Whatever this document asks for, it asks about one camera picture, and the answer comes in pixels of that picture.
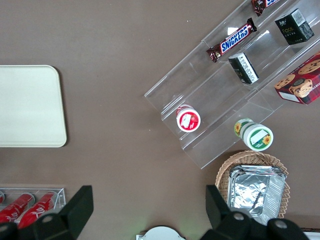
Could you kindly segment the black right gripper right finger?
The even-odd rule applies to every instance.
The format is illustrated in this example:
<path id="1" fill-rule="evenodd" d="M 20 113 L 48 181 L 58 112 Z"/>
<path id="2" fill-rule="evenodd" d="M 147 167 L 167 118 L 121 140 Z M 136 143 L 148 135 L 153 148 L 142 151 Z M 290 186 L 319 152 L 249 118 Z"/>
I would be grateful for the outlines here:
<path id="1" fill-rule="evenodd" d="M 212 229 L 203 240 L 307 240 L 303 230 L 284 218 L 272 218 L 262 225 L 240 211 L 232 211 L 215 185 L 207 185 L 205 207 Z"/>

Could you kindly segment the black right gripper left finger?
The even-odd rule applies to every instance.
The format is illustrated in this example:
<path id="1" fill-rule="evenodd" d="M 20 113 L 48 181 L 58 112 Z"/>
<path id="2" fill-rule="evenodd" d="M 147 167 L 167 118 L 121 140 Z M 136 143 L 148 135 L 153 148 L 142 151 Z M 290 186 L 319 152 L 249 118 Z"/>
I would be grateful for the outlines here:
<path id="1" fill-rule="evenodd" d="M 13 222 L 0 225 L 2 240 L 76 240 L 94 211 L 93 188 L 83 185 L 58 212 L 41 216 L 18 229 Z"/>

